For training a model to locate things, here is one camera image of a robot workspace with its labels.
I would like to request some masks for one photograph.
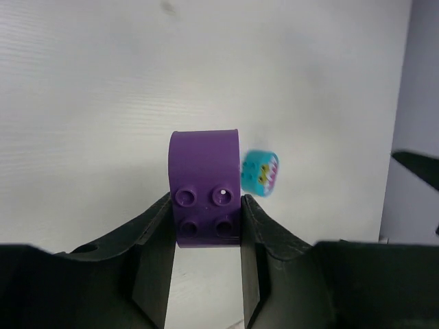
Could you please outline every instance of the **teal toy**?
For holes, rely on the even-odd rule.
[[[275,153],[249,151],[241,166],[242,189],[260,197],[267,197],[273,191],[278,169],[279,159]]]

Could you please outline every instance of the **printed toy face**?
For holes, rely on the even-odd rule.
[[[268,194],[274,187],[277,177],[278,162],[274,156],[271,156],[268,163],[261,165],[258,176],[258,183],[263,186],[264,194]]]

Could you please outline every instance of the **black robot arm part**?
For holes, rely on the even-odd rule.
[[[438,328],[439,248],[312,247],[241,209],[246,328]],[[175,246],[169,194],[70,254],[2,245],[0,328],[164,328]]]

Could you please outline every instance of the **white wall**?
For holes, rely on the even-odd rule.
[[[415,0],[407,36],[393,150],[439,157],[439,2]],[[390,243],[439,245],[439,194],[392,160],[381,235]]]
[[[0,1],[0,241],[72,250],[168,189],[173,130],[281,160],[261,200],[378,237],[409,0]],[[242,318],[239,249],[178,249],[167,328]]]

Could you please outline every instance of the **purple lego duplo brick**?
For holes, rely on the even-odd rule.
[[[169,142],[168,176],[180,247],[239,244],[237,130],[174,132]]]

